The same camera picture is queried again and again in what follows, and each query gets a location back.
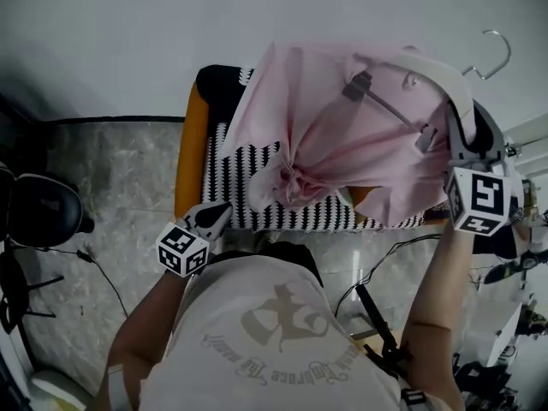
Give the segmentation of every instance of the gray floor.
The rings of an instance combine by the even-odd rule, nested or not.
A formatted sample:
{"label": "gray floor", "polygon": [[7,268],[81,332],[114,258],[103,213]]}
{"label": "gray floor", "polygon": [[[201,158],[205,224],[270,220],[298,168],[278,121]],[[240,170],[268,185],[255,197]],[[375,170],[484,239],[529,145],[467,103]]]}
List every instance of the gray floor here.
{"label": "gray floor", "polygon": [[[78,185],[96,223],[92,234],[76,235],[60,248],[91,251],[128,310],[163,272],[154,257],[154,241],[172,218],[181,131],[182,125],[175,123],[84,124],[60,126],[52,139],[50,170]],[[394,242],[437,230],[283,233],[281,240],[310,247],[334,306]],[[249,248],[252,242],[246,233],[229,233],[229,238],[238,247]],[[391,256],[369,285],[394,329],[405,321],[435,245],[435,241],[425,241]],[[110,343],[124,320],[111,287],[95,265],[73,255],[28,250],[24,254],[21,262],[30,283],[65,276],[63,282],[32,294],[35,311],[57,315],[56,319],[25,317],[34,353],[96,392]],[[358,303],[349,297],[342,305],[342,315],[358,311]]]}

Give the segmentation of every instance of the pink fabric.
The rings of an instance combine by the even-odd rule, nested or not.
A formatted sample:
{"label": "pink fabric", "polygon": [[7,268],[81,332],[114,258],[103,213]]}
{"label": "pink fabric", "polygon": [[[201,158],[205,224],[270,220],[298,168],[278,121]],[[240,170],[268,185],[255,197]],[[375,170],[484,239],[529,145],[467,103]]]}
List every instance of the pink fabric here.
{"label": "pink fabric", "polygon": [[[249,183],[250,206],[275,200],[301,208],[345,186],[380,187],[356,210],[388,226],[434,206],[446,195],[446,94],[428,79],[387,64],[399,48],[369,45],[272,44],[244,92],[222,155],[250,143],[281,149]],[[363,70],[371,91],[416,129],[365,96],[352,102],[343,88]],[[420,129],[438,130],[426,153],[415,147]],[[475,134],[471,117],[463,123]]]}

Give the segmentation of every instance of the person's right arm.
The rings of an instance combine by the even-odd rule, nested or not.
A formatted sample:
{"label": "person's right arm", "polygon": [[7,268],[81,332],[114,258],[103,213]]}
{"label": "person's right arm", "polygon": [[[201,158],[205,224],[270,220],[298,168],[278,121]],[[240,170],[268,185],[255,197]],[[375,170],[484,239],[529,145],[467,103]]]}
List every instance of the person's right arm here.
{"label": "person's right arm", "polygon": [[464,409],[464,403],[452,373],[451,337],[461,317],[473,245],[474,235],[454,231],[447,223],[402,336],[402,346],[412,355],[403,363],[409,386],[454,410]]}

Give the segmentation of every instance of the person's left arm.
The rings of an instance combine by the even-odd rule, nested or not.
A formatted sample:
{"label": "person's left arm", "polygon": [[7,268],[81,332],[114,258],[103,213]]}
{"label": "person's left arm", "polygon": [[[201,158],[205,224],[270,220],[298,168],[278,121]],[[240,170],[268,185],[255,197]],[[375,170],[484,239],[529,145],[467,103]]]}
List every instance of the person's left arm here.
{"label": "person's left arm", "polygon": [[156,283],[116,333],[91,411],[110,410],[108,369],[122,364],[129,401],[139,407],[140,381],[164,356],[188,279],[168,272]]}

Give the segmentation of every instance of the black chair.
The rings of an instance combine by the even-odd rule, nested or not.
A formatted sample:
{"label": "black chair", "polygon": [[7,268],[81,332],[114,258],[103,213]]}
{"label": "black chair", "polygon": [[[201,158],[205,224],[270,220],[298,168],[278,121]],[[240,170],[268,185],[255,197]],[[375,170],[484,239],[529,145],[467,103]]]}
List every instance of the black chair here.
{"label": "black chair", "polygon": [[7,246],[7,250],[0,254],[0,288],[3,291],[0,301],[0,323],[6,333],[11,333],[21,322],[23,315],[54,319],[54,313],[37,313],[29,309],[29,292],[60,282],[64,278],[60,276],[39,284],[27,284],[21,265],[15,259],[12,248]]}
{"label": "black chair", "polygon": [[0,240],[25,247],[54,247],[75,233],[91,233],[76,187],[51,174],[15,177],[0,168]]}

